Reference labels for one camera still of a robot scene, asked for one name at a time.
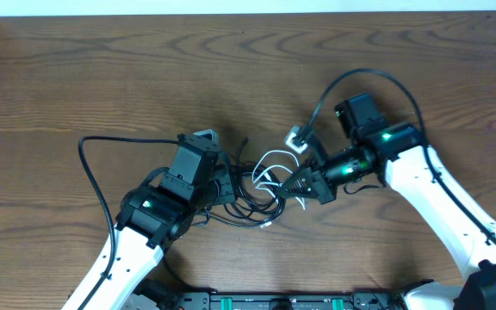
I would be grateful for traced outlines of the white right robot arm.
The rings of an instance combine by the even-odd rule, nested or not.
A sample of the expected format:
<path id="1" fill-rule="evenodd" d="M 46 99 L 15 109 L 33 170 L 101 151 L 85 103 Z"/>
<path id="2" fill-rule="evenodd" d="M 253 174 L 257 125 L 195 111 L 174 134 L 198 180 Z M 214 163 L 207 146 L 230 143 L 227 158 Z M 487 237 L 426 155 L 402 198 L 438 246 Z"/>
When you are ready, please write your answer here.
<path id="1" fill-rule="evenodd" d="M 326 204 L 339 187 L 375 174 L 418 211 L 464 282 L 419 282 L 393 296 L 391 308 L 496 309 L 496 220 L 451 176 L 423 132 L 409 123 L 390 124 L 370 95 L 341 102 L 335 113 L 350 146 L 328 154 L 310 126 L 293 127 L 286 146 L 310 155 L 280 186 L 280 196 Z"/>

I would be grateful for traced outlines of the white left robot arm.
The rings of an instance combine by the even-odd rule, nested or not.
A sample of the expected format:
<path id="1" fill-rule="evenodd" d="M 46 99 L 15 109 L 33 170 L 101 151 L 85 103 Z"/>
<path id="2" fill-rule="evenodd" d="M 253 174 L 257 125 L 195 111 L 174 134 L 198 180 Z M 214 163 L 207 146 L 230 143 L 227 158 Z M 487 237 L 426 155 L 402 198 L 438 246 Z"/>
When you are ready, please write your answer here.
<path id="1" fill-rule="evenodd" d="M 136 308 L 136 288 L 205 208 L 234 198 L 230 162 L 211 129 L 181 134 L 169 167 L 153 170 L 122 199 L 109 235 L 66 309 Z"/>

